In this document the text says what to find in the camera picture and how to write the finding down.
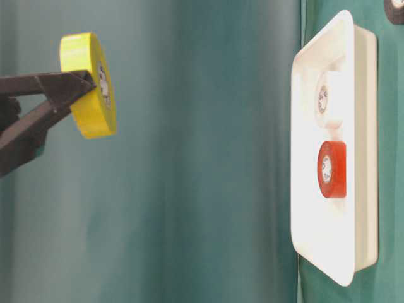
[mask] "green backdrop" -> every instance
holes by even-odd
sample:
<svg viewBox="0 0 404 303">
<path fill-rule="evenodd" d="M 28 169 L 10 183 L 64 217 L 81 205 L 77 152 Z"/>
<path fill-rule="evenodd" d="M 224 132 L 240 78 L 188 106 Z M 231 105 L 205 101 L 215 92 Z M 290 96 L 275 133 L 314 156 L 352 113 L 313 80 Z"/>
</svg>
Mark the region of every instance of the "green backdrop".
<svg viewBox="0 0 404 303">
<path fill-rule="evenodd" d="M 401 131 L 404 124 L 404 27 L 392 25 L 384 14 L 383 1 L 306 0 L 303 28 L 308 42 L 337 12 L 347 9 L 356 24 L 374 32 L 378 39 L 378 130 L 379 130 L 379 260 L 356 274 L 351 286 L 338 286 L 306 260 L 300 258 L 302 294 L 307 303 L 403 302 L 404 187 L 400 171 L 404 161 Z"/>
<path fill-rule="evenodd" d="M 60 38 L 94 31 L 118 118 L 94 141 L 67 118 L 1 179 L 2 302 L 296 302 L 300 1 L 0 3 L 3 75 L 59 71 Z"/>
</svg>

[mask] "tape roll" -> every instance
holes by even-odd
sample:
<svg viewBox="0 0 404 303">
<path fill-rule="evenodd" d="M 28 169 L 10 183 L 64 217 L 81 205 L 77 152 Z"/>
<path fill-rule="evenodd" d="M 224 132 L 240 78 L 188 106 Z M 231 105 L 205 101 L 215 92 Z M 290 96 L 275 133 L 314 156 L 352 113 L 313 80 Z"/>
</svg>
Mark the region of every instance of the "tape roll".
<svg viewBox="0 0 404 303">
<path fill-rule="evenodd" d="M 77 127 L 85 138 L 116 133 L 116 105 L 107 61 L 94 33 L 80 33 L 62 38 L 61 71 L 88 70 L 96 89 L 71 106 Z"/>
<path fill-rule="evenodd" d="M 314 115 L 322 128 L 339 128 L 343 122 L 345 101 L 343 78 L 339 71 L 324 72 L 317 83 Z"/>
<path fill-rule="evenodd" d="M 342 141 L 325 141 L 317 159 L 317 177 L 325 198 L 343 198 L 346 190 L 346 146 Z"/>
<path fill-rule="evenodd" d="M 404 1 L 384 0 L 384 12 L 392 24 L 404 23 Z"/>
</svg>

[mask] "yellow tape roll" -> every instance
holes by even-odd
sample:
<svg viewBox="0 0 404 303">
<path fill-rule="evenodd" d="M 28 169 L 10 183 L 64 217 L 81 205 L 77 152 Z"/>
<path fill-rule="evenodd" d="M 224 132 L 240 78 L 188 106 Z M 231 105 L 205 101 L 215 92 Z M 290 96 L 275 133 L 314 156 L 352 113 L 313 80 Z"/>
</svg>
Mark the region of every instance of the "yellow tape roll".
<svg viewBox="0 0 404 303">
<path fill-rule="evenodd" d="M 97 87 L 77 100 L 70 108 L 74 120 L 88 139 L 116 133 L 116 106 L 107 62 L 94 33 L 80 33 L 62 38 L 61 71 L 88 70 Z"/>
</svg>

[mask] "white tray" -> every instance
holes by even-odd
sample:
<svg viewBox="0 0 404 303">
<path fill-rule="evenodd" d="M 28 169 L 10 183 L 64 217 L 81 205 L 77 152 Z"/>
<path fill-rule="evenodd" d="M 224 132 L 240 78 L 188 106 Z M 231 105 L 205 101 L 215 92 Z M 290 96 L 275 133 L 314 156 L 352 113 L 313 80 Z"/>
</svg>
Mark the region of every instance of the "white tray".
<svg viewBox="0 0 404 303">
<path fill-rule="evenodd" d="M 325 71 L 342 76 L 342 124 L 319 126 L 316 87 Z M 291 100 L 291 231 L 296 251 L 347 286 L 377 261 L 377 42 L 339 12 L 295 57 Z M 346 144 L 347 194 L 325 198 L 317 179 L 324 141 Z"/>
</svg>

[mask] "red tape roll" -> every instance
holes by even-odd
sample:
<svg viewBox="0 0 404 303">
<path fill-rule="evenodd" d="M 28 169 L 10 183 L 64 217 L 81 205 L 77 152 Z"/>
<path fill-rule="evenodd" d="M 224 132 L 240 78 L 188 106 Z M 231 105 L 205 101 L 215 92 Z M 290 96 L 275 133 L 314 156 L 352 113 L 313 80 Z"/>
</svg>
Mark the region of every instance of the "red tape roll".
<svg viewBox="0 0 404 303">
<path fill-rule="evenodd" d="M 342 141 L 325 141 L 317 159 L 317 177 L 325 198 L 343 198 L 347 195 L 346 147 Z"/>
</svg>

